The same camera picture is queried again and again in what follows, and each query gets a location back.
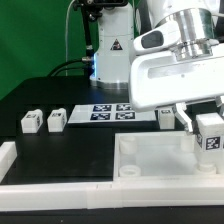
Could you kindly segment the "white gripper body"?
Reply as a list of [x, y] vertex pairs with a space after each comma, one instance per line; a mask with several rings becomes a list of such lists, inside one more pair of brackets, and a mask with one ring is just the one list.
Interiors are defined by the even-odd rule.
[[211, 53], [178, 60], [180, 32], [155, 29], [132, 44], [129, 101], [136, 111], [194, 103], [224, 95], [224, 43], [209, 40]]

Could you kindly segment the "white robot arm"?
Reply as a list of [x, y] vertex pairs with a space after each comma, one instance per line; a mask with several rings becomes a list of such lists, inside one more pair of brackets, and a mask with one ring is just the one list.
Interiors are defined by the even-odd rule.
[[186, 106], [224, 95], [224, 43], [215, 34], [223, 0], [106, 1], [91, 84], [129, 90], [138, 112], [170, 106], [192, 130]]

